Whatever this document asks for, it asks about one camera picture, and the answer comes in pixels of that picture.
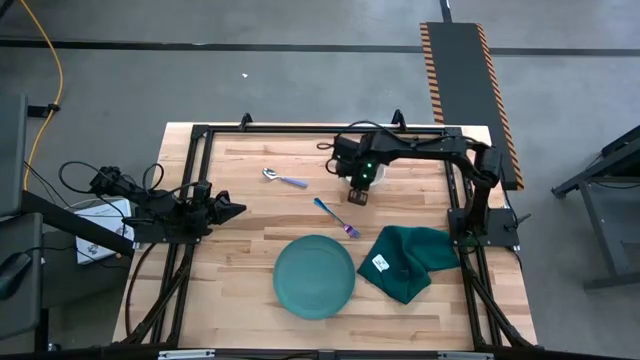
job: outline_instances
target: butcher block tabletop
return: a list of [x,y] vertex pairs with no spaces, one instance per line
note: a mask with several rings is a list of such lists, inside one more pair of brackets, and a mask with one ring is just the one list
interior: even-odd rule
[[[166,170],[160,188],[181,185],[193,125],[167,124],[158,156],[158,162]],[[478,141],[491,142],[487,127],[463,126],[462,131]],[[215,134],[207,177],[213,184],[212,195],[227,190],[231,200],[247,205],[247,210],[221,226],[214,226],[213,233],[196,247],[180,347],[473,348],[459,268],[430,273],[433,283],[408,305],[389,298],[359,275],[351,300],[333,317],[305,320],[279,304],[273,289],[274,264],[282,249],[301,236],[320,234],[336,239],[348,250],[358,268],[386,225],[448,229],[446,212],[450,203],[443,162],[415,159],[392,162],[384,180],[369,191],[368,204],[358,206],[347,202],[348,183],[325,170],[331,150],[316,148],[319,142],[332,142],[334,135]],[[196,153],[194,180],[202,148],[200,144]],[[279,175],[303,179],[309,186],[300,189],[282,181],[269,181],[261,173],[264,167],[276,170]],[[358,229],[362,237],[350,239],[331,217],[314,205],[315,197]],[[504,205],[499,186],[492,191],[490,204],[494,208]],[[146,246],[137,251],[134,265],[144,248]],[[159,244],[141,267],[131,300],[133,327],[158,297],[167,250],[167,245]],[[516,257],[502,248],[486,248],[486,255],[497,303],[521,334],[535,343]],[[486,311],[477,299],[483,335],[489,341]],[[172,310],[169,310],[163,336],[169,331],[171,318]],[[114,341],[124,337],[123,299]]]

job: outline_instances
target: teal plate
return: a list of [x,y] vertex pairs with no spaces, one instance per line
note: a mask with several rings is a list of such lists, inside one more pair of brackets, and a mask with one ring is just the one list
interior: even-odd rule
[[335,315],[351,298],[356,271],[347,250],[321,235],[301,237],[278,256],[273,287],[280,304],[310,320]]

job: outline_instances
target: concrete floor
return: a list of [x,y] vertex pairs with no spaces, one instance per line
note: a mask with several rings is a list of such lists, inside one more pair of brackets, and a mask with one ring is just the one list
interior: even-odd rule
[[[226,43],[418,45],[418,23],[439,21],[437,0],[31,0],[55,38]],[[451,0],[454,21],[482,23],[490,46],[638,47],[633,0]],[[39,36],[16,4],[0,35]],[[0,92],[50,102],[57,75],[48,50],[0,49]],[[139,178],[169,121],[388,121],[401,108],[431,123],[419,54],[59,51],[61,111],[34,166],[57,181],[66,160],[117,164]],[[525,176],[514,207],[533,216],[520,230],[541,345],[614,356],[640,354],[640,286],[586,293],[605,267],[582,200],[549,189],[598,149],[638,125],[640,58],[494,59]],[[29,133],[40,125],[29,120]],[[81,186],[90,174],[77,170]],[[31,189],[44,194],[39,184]],[[122,289],[58,310],[52,340],[65,347],[111,339]],[[0,343],[0,351],[18,351]]]

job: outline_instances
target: dark green cloth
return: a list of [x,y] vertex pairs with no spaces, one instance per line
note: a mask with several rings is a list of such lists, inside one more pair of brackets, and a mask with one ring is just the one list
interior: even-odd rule
[[358,274],[387,295],[408,304],[431,284],[429,271],[460,265],[449,234],[425,227],[386,226],[358,269]]

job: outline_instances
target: spoon with blue handle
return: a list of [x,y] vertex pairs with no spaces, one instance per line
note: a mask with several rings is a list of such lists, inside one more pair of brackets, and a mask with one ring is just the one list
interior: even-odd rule
[[315,199],[313,199],[313,203],[316,204],[316,206],[318,206],[322,210],[326,211],[327,214],[331,215],[334,219],[338,220],[340,222],[340,224],[342,224],[342,228],[344,229],[344,231],[347,234],[349,234],[349,237],[356,238],[356,239],[360,237],[360,232],[358,230],[356,230],[356,228],[354,228],[353,226],[351,226],[349,224],[345,224],[344,221],[340,220],[338,215],[334,214],[333,211],[329,210],[327,205],[325,205],[322,202],[322,200],[320,200],[318,198],[315,198]]
[[305,189],[308,186],[308,184],[302,180],[296,180],[296,179],[288,178],[285,176],[278,176],[278,174],[276,174],[276,171],[273,169],[264,168],[262,169],[262,174],[266,176],[269,180],[280,179],[284,182],[288,182],[289,184],[300,186],[301,188],[305,188]]

